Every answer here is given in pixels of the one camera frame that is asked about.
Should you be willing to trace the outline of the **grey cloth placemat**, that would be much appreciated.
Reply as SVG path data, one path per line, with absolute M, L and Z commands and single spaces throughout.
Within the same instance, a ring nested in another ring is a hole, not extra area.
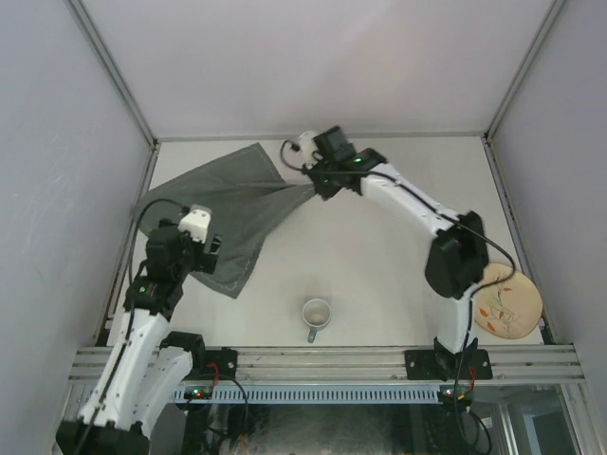
M 281 177 L 259 143 L 218 157 L 145 193 L 132 208 L 149 234 L 161 219 L 176 222 L 182 207 L 209 209 L 209 234 L 222 237 L 213 274 L 193 277 L 211 290 L 237 298 L 260 256 L 266 237 L 293 211 L 315 196 L 311 184 Z

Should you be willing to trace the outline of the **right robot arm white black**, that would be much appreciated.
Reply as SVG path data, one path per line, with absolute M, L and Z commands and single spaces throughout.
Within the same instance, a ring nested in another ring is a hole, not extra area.
M 408 217 L 431 235 L 424 277 L 445 299 L 439 311 L 432 361 L 438 377 L 458 377 L 469 367 L 478 346 L 471 333 L 473 292 L 488 265 L 481 217 L 444 207 L 409 182 L 388 158 L 372 148 L 357 151 L 339 126 L 297 137 L 302 173 L 315 193 L 328 200 L 339 191 L 353 191 L 396 215 Z

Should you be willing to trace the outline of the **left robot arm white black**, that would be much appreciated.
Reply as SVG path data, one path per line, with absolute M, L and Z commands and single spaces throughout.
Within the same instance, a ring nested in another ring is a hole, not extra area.
M 195 208 L 150 232 L 101 377 L 77 417 L 56 432 L 64 454 L 146 454 L 156 421 L 184 378 L 233 379 L 226 361 L 208 360 L 201 335 L 169 329 L 186 278 L 216 267 L 221 239 L 209 234 L 211 220 L 209 211 Z

